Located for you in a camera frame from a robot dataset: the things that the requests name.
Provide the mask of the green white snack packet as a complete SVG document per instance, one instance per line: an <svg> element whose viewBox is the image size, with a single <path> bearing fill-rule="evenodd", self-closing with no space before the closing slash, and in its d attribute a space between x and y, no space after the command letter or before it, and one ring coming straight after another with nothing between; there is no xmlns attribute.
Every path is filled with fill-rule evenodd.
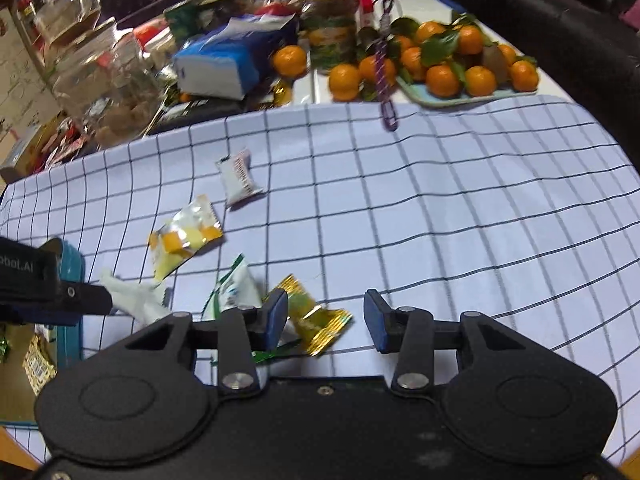
<svg viewBox="0 0 640 480"><path fill-rule="evenodd" d="M221 277L209 295L204 308L203 318L216 320L222 311L234 307L262 306L257 282L250 273L245 256L239 254L231 268ZM286 328L276 348L270 351L254 351L253 358L257 364L283 358L302 341Z"/></svg>

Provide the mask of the green foil candy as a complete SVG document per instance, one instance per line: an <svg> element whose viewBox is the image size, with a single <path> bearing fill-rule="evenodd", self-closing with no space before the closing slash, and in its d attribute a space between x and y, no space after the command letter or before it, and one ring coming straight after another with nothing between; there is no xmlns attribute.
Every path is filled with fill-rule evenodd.
<svg viewBox="0 0 640 480"><path fill-rule="evenodd" d="M6 336L0 337L0 363L3 364L6 362L10 352L9 341L6 339Z"/></svg>

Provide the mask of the gold yellow candy packet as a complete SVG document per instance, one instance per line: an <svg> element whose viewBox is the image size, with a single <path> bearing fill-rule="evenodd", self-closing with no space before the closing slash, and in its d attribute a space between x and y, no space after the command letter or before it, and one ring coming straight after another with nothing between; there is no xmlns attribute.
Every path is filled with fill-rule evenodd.
<svg viewBox="0 0 640 480"><path fill-rule="evenodd" d="M352 322L352 314L345 309L328 309L314 300L303 284L290 274L277 288L288 294L288 322L293 325L295 336L291 341L279 344L266 352L255 352L256 363L284 358L295 347L306 356L318 358L326 352Z"/></svg>

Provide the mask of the brown patterned snack packet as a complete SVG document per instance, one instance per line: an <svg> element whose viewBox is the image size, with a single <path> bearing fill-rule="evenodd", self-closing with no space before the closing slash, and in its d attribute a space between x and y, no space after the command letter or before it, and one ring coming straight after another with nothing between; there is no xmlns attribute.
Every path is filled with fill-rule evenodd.
<svg viewBox="0 0 640 480"><path fill-rule="evenodd" d="M35 396L38 396L42 388L58 374L58 369L48 355L40 335L35 334L29 341L22 367Z"/></svg>

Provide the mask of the white plain snack packet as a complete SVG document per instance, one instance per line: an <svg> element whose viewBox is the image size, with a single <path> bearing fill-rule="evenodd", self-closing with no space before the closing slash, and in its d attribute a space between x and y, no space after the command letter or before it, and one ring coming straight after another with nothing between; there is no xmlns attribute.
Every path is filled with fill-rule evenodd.
<svg viewBox="0 0 640 480"><path fill-rule="evenodd" d="M143 326L171 314L167 307L167 288L163 282L125 282L115 278L111 271L103 269L99 283L111 295L114 308L130 315Z"/></svg>

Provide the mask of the yellow silver pastry packet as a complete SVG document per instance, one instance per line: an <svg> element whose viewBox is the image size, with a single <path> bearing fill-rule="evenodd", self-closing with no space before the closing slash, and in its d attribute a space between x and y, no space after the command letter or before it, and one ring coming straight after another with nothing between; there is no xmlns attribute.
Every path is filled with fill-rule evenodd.
<svg viewBox="0 0 640 480"><path fill-rule="evenodd" d="M209 198L201 194L150 233L154 280L163 281L209 243L224 236Z"/></svg>

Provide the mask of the small white hawthorn stick packet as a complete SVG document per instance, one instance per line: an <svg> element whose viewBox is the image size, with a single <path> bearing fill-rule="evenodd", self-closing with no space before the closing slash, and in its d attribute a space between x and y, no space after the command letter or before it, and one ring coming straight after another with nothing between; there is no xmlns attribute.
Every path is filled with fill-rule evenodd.
<svg viewBox="0 0 640 480"><path fill-rule="evenodd" d="M216 167L224 186L228 208L238 206L264 192L250 175L250 151L246 148L219 159Z"/></svg>

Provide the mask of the gold teal tin tray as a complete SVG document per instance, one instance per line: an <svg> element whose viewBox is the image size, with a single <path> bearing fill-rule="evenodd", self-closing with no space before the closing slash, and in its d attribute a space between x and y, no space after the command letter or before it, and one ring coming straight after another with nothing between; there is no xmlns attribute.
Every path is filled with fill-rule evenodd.
<svg viewBox="0 0 640 480"><path fill-rule="evenodd" d="M1 422L33 427L35 400L59 370L80 359L80 325L43 324L35 287L55 269L66 282L85 281L85 258L58 237L30 247L1 240Z"/></svg>

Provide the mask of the grey cardboard box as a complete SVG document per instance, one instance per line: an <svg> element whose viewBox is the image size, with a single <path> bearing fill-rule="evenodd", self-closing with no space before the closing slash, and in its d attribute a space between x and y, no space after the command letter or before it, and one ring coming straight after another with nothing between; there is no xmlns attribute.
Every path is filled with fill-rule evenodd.
<svg viewBox="0 0 640 480"><path fill-rule="evenodd" d="M29 127L22 136L10 130L1 138L1 180L12 184L28 177L48 137L45 125Z"/></svg>

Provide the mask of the pile of red snack packets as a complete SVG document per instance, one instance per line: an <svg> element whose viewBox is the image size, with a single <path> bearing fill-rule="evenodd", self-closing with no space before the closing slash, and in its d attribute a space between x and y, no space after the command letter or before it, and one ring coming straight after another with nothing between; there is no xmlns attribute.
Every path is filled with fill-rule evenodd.
<svg viewBox="0 0 640 480"><path fill-rule="evenodd" d="M72 118L65 118L50 139L40 148L34 162L34 174L65 164L76 157L92 140L92 135L78 128Z"/></svg>

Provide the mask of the white blue checkered tablecloth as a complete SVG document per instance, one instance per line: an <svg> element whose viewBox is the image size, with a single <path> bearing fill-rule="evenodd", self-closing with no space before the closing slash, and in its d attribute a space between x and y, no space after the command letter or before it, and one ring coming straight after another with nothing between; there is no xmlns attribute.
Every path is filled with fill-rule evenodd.
<svg viewBox="0 0 640 480"><path fill-rule="evenodd" d="M206 195L224 240L167 279L171 307L204 320L216 281L245 256L259 289L293 274L349 310L320 358L273 376L388 375L362 318L374 288L394 307L454 320L483 312L599 375L617 422L605 455L639 446L639 175L597 121L556 96L472 110L288 107L163 133L9 186L1 233L79 249L88 279L152 276L149 234ZM264 190L228 208L216 167L246 148Z"/></svg>

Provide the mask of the large glass cookie jar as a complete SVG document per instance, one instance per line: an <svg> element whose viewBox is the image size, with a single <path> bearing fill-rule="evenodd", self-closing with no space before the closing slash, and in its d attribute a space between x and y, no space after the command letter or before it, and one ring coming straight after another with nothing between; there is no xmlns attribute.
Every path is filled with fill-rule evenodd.
<svg viewBox="0 0 640 480"><path fill-rule="evenodd" d="M134 33L101 15L101 0L50 0L35 23L55 99L98 148L111 148L149 133L163 90Z"/></svg>

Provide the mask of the black snack package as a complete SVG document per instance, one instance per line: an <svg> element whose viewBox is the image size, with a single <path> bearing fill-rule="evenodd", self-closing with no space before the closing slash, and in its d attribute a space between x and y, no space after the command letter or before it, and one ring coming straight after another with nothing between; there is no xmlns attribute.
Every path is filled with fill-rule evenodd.
<svg viewBox="0 0 640 480"><path fill-rule="evenodd" d="M242 101L225 99L196 99L171 102L166 98L142 136L155 136L174 129L186 128L201 122L235 116L246 112Z"/></svg>

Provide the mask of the light blue fruit plate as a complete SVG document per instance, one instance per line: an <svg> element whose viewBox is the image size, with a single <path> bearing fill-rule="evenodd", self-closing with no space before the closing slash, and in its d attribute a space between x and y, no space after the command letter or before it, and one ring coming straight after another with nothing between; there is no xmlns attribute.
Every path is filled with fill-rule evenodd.
<svg viewBox="0 0 640 480"><path fill-rule="evenodd" d="M497 89L490 96L469 96L464 91L449 98L441 98L429 92L426 84L408 84L401 78L397 79L397 89L392 95L395 104L416 104L426 108L447 108L457 106L476 105L495 100L514 98L514 96L536 96L537 90L531 92L518 92L511 88Z"/></svg>

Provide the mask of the gold foil ingot chocolate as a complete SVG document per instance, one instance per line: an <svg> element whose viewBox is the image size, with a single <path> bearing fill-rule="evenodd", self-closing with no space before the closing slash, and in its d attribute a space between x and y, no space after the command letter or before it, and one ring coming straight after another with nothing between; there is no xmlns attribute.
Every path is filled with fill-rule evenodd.
<svg viewBox="0 0 640 480"><path fill-rule="evenodd" d="M280 78L271 86L272 106L282 107L293 101L293 85L286 78Z"/></svg>

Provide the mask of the blue white tissue pack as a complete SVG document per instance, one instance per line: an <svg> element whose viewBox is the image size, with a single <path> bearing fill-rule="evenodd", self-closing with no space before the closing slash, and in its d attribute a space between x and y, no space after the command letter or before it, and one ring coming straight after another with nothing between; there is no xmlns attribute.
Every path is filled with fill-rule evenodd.
<svg viewBox="0 0 640 480"><path fill-rule="evenodd" d="M180 91L241 101L276 73L271 58L296 44L294 15L250 15L186 44L171 60Z"/></svg>

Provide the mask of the loose orange mandarin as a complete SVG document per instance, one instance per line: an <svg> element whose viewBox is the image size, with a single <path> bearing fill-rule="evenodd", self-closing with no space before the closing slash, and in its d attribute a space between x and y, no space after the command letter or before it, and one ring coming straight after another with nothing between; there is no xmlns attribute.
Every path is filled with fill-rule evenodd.
<svg viewBox="0 0 640 480"><path fill-rule="evenodd" d="M285 46L273 53L272 66L279 76L296 79L307 70L307 53L297 44Z"/></svg>

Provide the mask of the glass jar with yellow label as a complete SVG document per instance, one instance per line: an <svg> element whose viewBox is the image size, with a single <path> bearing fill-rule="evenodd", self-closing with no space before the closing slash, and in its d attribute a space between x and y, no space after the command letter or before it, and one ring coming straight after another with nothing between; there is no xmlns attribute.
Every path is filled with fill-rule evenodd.
<svg viewBox="0 0 640 480"><path fill-rule="evenodd" d="M300 26L306 32L311 66L327 74L356 58L359 0L303 0Z"/></svg>

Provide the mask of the black sofa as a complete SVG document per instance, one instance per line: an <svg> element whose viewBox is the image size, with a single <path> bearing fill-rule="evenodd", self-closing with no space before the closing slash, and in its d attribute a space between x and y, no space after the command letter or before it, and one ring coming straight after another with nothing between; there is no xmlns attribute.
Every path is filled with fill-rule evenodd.
<svg viewBox="0 0 640 480"><path fill-rule="evenodd" d="M634 0L452 0L538 64L639 160L639 36Z"/></svg>

